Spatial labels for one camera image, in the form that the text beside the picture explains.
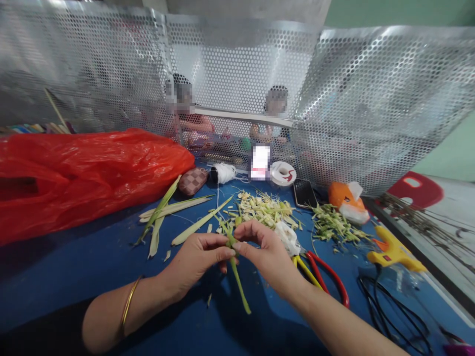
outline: pliers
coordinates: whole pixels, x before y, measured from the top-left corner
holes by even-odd
[[[308,269],[307,265],[302,261],[302,258],[300,256],[305,257],[310,261],[310,265],[312,266],[313,272],[315,273],[317,278],[315,278],[313,273]],[[296,267],[300,266],[304,270],[305,274],[307,275],[307,277],[310,279],[310,281],[314,285],[316,285],[317,287],[321,288],[322,290],[324,290],[325,292],[330,294],[325,282],[323,281],[322,275],[320,274],[320,271],[317,267],[317,262],[319,264],[321,264],[323,266],[323,268],[325,268],[328,271],[328,273],[333,277],[333,279],[336,283],[336,286],[338,287],[338,291],[340,293],[341,303],[345,307],[350,309],[350,299],[348,297],[348,293],[346,292],[345,286],[343,285],[343,282],[341,281],[340,277],[338,277],[338,275],[335,273],[335,271],[328,264],[323,262],[313,252],[305,251],[303,248],[302,248],[302,252],[300,253],[300,255],[292,257],[292,261],[293,261],[293,264]]]

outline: smartphone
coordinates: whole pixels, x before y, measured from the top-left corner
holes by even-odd
[[[317,198],[309,180],[297,178],[293,184],[295,205],[303,209],[317,207]]]

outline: red-handled pliers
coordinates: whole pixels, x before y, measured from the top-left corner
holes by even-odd
[[[350,299],[348,298],[348,293],[346,292],[346,289],[345,289],[345,286],[343,285],[343,282],[341,281],[340,277],[338,277],[338,275],[335,273],[335,271],[328,264],[323,262],[317,255],[315,255],[311,251],[307,251],[305,253],[305,257],[310,261],[310,265],[312,266],[313,272],[315,273],[315,276],[317,277],[317,281],[322,286],[322,289],[325,292],[327,292],[328,294],[330,294],[330,293],[328,292],[328,288],[325,285],[325,282],[323,282],[322,275],[320,274],[320,271],[317,267],[317,262],[319,264],[321,264],[323,266],[323,268],[325,268],[332,275],[332,277],[333,277],[333,279],[336,283],[336,286],[338,287],[338,291],[340,293],[341,303],[345,307],[350,309]]]

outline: white thread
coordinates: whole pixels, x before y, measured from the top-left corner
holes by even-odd
[[[224,184],[229,182],[230,180],[237,179],[243,183],[250,183],[247,177],[238,177],[236,172],[236,167],[233,165],[226,164],[224,162],[216,163],[213,165],[216,169],[216,173],[218,174],[218,194],[216,196],[216,209],[219,207],[219,184]],[[225,221],[226,219],[221,214],[221,211],[218,212],[219,216]]]
[[[175,215],[175,214],[170,214],[170,215],[176,216],[177,218],[182,218],[182,219],[188,220],[190,223],[194,224],[194,222],[192,222],[190,219],[181,217],[180,215]]]

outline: person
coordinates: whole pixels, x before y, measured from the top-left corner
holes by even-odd
[[[183,106],[192,105],[191,83],[188,79],[182,74],[174,73],[173,82],[177,89],[177,102]],[[200,139],[208,140],[208,135],[215,132],[215,127],[209,117],[198,114],[176,113],[175,126],[176,128],[181,127],[183,130],[183,138],[187,147],[192,146]]]
[[[226,273],[226,261],[234,258],[237,251],[303,316],[332,355],[407,355],[329,294],[309,283],[272,230],[251,220],[240,224],[234,236],[238,242],[230,249],[225,246],[228,239],[222,235],[191,235],[159,275],[139,281],[123,329],[122,313],[134,283],[95,298],[83,321],[86,348],[94,354],[110,350],[154,315],[179,302],[213,264],[218,263],[221,272]],[[245,242],[254,242],[261,248]]]
[[[272,86],[266,96],[264,111],[267,115],[277,116],[285,112],[287,107],[288,90],[285,86]],[[275,140],[277,143],[286,143],[288,129],[273,127],[263,124],[252,124],[249,136],[260,143],[269,143]]]

